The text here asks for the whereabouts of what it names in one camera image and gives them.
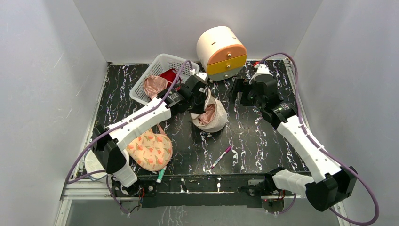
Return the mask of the white plastic basket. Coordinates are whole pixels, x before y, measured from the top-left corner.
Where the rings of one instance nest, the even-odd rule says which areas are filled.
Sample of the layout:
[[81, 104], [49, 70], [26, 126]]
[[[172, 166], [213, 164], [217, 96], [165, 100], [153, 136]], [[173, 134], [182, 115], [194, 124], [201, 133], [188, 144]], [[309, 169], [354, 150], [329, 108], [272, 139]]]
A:
[[158, 55], [130, 90], [130, 97], [148, 104], [159, 92], [169, 88], [184, 62], [185, 59], [177, 56]]

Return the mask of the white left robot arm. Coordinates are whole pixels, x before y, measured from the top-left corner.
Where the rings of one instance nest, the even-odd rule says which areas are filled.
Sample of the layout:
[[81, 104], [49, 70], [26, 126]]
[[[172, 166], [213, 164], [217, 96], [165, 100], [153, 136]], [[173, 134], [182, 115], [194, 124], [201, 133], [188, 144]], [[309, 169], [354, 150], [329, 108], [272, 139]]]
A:
[[145, 131], [178, 113], [204, 113], [209, 94], [207, 74], [191, 75], [185, 83], [172, 84], [162, 90], [127, 118], [108, 127], [96, 126], [89, 148], [105, 172], [120, 181], [122, 190], [129, 196], [135, 196], [140, 192], [141, 184], [122, 151]]

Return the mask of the white mesh bag lid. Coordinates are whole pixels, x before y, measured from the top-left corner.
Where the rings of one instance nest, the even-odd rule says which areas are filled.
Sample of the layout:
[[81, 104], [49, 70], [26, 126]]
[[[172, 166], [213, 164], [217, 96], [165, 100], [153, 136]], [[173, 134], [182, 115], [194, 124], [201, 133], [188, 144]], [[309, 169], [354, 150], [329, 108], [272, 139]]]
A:
[[[129, 167], [129, 154], [127, 150], [121, 151], [122, 155], [126, 159], [126, 163], [122, 167], [122, 169], [118, 172], [116, 172], [115, 176], [118, 179], [122, 179], [123, 183], [131, 184], [131, 181], [134, 182], [136, 179], [136, 175], [134, 174], [133, 170]], [[97, 159], [96, 155], [93, 153], [93, 151], [88, 151], [87, 154], [84, 157], [84, 167], [86, 169], [87, 174], [93, 173], [89, 175], [89, 178], [92, 181], [98, 181], [98, 182], [111, 182], [111, 176], [106, 179], [107, 173], [104, 172], [105, 169], [100, 163], [100, 161]]]

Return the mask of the white mesh laundry bag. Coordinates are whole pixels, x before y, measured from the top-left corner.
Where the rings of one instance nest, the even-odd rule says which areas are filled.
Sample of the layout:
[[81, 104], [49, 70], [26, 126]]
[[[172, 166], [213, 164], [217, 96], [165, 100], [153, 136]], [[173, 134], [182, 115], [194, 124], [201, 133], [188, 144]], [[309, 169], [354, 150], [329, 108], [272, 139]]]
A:
[[208, 133], [214, 133], [220, 131], [227, 123], [228, 115], [225, 107], [222, 102], [215, 98], [212, 94], [209, 94], [207, 100], [205, 102], [205, 107], [208, 104], [216, 105], [216, 113], [214, 119], [208, 125], [200, 125], [198, 122], [198, 118], [201, 114], [190, 114], [192, 123], [199, 128], [200, 130]]

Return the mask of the red bra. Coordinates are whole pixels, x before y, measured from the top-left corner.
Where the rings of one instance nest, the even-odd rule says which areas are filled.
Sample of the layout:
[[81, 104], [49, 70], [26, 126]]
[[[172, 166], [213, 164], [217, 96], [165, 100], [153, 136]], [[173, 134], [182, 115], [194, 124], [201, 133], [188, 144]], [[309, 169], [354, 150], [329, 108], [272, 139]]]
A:
[[[162, 78], [161, 81], [162, 81], [163, 88], [164, 89], [169, 88], [172, 85], [172, 83], [173, 83], [173, 81], [174, 81], [176, 76], [177, 76], [177, 70], [176, 69], [169, 69], [169, 70], [163, 72], [162, 74], [160, 74], [159, 77]], [[176, 81], [175, 85], [174, 85], [174, 88], [177, 91], [180, 89], [181, 81], [182, 80], [179, 77], [178, 80]]]

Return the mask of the round white drawer cabinet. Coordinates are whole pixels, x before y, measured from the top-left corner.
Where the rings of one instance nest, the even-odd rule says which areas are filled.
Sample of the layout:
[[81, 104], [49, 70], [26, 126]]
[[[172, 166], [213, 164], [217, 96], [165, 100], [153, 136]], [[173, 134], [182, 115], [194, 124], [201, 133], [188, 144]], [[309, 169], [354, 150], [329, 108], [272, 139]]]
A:
[[247, 60], [247, 49], [227, 26], [217, 26], [201, 34], [197, 57], [212, 81], [235, 76]]

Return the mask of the pink pen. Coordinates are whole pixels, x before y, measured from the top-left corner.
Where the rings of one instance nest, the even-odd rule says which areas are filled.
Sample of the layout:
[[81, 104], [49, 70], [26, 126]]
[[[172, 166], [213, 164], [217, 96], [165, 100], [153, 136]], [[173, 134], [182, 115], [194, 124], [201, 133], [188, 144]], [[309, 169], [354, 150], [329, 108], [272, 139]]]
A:
[[226, 150], [213, 162], [211, 165], [211, 169], [213, 169], [219, 162], [220, 160], [232, 149], [232, 146], [228, 146]]

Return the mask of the pink satin bra from bag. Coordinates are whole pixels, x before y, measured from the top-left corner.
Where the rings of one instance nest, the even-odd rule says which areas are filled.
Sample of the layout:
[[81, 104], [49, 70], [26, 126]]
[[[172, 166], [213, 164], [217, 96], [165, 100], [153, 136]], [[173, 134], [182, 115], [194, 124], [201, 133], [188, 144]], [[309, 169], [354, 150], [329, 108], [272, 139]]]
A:
[[216, 105], [215, 104], [208, 104], [205, 112], [201, 114], [198, 118], [198, 122], [200, 125], [208, 125], [215, 117], [216, 113]]

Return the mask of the peach floral bra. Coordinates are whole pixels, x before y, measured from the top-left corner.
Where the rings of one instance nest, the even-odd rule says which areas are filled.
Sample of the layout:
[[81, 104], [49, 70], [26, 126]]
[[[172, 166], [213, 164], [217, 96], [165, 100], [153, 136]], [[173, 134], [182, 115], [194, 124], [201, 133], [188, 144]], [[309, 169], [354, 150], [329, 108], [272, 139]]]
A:
[[126, 148], [130, 157], [144, 170], [160, 171], [173, 155], [172, 141], [160, 125], [159, 133], [148, 129], [130, 142]]

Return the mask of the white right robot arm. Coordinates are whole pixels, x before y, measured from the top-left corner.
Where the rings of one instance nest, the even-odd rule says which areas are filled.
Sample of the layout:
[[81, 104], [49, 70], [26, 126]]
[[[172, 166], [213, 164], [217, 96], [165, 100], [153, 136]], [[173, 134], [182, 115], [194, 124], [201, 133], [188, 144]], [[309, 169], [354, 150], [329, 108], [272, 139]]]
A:
[[297, 108], [280, 97], [277, 80], [270, 74], [261, 74], [252, 80], [236, 79], [230, 90], [233, 103], [241, 93], [240, 104], [255, 106], [262, 117], [279, 132], [300, 155], [310, 170], [310, 175], [293, 173], [278, 167], [265, 174], [265, 179], [249, 190], [256, 195], [277, 195], [286, 190], [307, 198], [318, 211], [325, 211], [352, 195], [356, 184], [353, 167], [341, 164], [321, 152], [309, 139], [310, 132], [302, 130]]

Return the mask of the black table front rail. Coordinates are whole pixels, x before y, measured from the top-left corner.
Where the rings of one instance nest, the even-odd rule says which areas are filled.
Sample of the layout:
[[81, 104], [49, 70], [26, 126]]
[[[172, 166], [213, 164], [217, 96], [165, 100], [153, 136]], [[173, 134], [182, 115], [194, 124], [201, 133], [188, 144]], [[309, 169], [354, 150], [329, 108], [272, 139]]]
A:
[[67, 185], [63, 200], [100, 200], [115, 197], [125, 208], [163, 206], [247, 206], [269, 212], [286, 209], [293, 192], [267, 192], [264, 174], [165, 175], [156, 183], [155, 175], [139, 176], [139, 185], [127, 192], [114, 179], [104, 182], [83, 179]]

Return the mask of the teal white marker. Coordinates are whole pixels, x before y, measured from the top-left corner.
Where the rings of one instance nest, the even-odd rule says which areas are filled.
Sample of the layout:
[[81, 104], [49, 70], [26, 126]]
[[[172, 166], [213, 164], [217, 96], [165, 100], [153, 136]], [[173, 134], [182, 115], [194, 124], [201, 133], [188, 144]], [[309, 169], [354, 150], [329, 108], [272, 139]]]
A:
[[167, 169], [167, 166], [165, 166], [164, 168], [162, 168], [159, 171], [158, 177], [156, 179], [156, 183], [160, 184], [162, 182], [162, 179], [163, 179], [163, 176], [164, 176], [164, 173], [165, 173], [166, 169]]

